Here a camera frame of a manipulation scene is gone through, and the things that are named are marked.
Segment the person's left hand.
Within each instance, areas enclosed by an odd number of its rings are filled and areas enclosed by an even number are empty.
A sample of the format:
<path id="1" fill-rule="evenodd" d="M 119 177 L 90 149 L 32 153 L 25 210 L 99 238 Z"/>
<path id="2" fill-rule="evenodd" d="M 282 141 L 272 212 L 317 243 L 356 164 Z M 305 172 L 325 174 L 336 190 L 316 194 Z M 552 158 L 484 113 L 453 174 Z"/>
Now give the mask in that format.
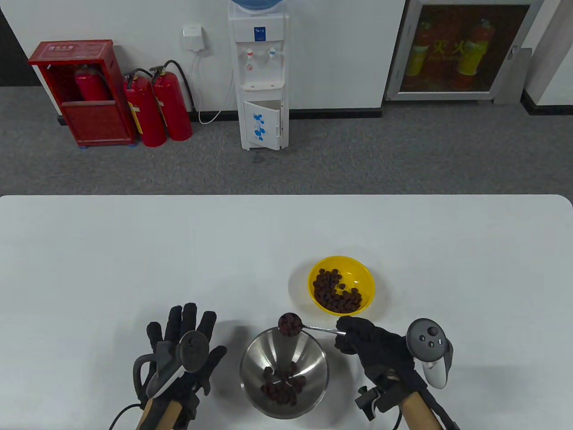
<path id="1" fill-rule="evenodd" d="M 197 416 L 203 390 L 227 354 L 225 346 L 210 347 L 217 315 L 205 311 L 197 321 L 195 303 L 170 309 L 167 325 L 150 322 L 146 328 L 151 352 L 133 364 L 133 385 L 143 410 L 140 430 L 186 430 Z"/>

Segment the person's right hand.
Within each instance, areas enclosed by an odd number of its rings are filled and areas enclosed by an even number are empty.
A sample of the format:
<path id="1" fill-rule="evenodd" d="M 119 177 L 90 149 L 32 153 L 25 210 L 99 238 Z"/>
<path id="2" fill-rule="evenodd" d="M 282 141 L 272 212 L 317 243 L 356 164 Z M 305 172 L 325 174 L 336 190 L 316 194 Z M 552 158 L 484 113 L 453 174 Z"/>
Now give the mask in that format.
<path id="1" fill-rule="evenodd" d="M 423 378 L 414 368 L 405 338 L 364 318 L 341 317 L 336 322 L 338 331 L 335 348 L 341 353 L 357 355 L 366 377 L 381 391 L 395 386 L 410 395 L 427 388 Z"/>

